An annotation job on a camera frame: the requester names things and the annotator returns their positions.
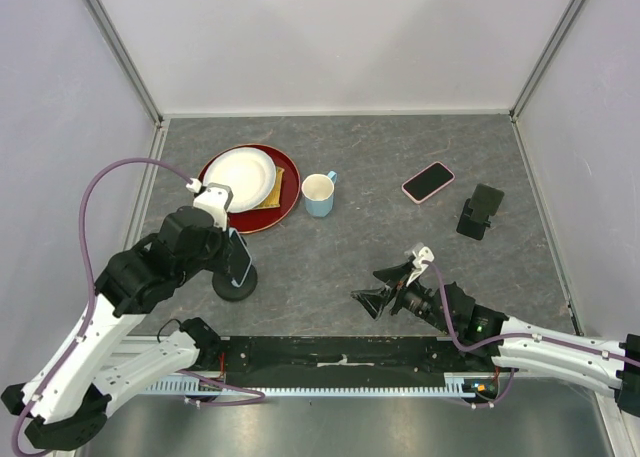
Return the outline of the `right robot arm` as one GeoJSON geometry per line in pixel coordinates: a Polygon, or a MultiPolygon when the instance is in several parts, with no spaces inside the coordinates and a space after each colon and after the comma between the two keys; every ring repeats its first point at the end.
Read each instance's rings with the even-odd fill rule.
{"type": "Polygon", "coordinates": [[[351,297],[374,319],[385,310],[406,310],[448,335],[460,363],[477,371],[498,368],[543,373],[614,399],[618,409],[639,415],[639,337],[623,342],[553,331],[480,305],[424,260],[377,270],[376,289],[351,297]]]}

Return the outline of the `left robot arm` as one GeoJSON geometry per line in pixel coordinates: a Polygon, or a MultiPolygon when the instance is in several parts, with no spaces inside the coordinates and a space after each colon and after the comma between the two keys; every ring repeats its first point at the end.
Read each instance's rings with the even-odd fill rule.
{"type": "Polygon", "coordinates": [[[257,285],[244,239],[223,211],[183,206],[159,231],[114,255],[90,284],[82,316],[51,360],[30,381],[2,392],[18,418],[13,438],[26,438],[37,456],[76,450],[147,385],[191,367],[215,366],[221,339],[194,317],[129,362],[104,367],[133,328],[202,271],[211,273],[224,300],[242,300],[257,285]]]}

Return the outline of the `black round phone stand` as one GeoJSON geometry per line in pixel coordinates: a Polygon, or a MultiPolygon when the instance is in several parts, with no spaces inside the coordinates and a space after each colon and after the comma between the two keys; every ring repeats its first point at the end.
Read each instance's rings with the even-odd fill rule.
{"type": "Polygon", "coordinates": [[[222,274],[212,275],[212,288],[219,298],[227,302],[240,302],[253,294],[258,285],[258,273],[251,265],[241,286],[234,286],[229,279],[222,274]]]}

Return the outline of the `blue case phone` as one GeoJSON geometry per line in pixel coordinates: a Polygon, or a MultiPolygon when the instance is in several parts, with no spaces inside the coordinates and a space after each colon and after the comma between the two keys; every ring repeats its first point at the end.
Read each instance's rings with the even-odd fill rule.
{"type": "Polygon", "coordinates": [[[241,287],[252,266],[252,257],[244,238],[235,228],[229,229],[228,237],[230,281],[234,287],[241,287]]]}

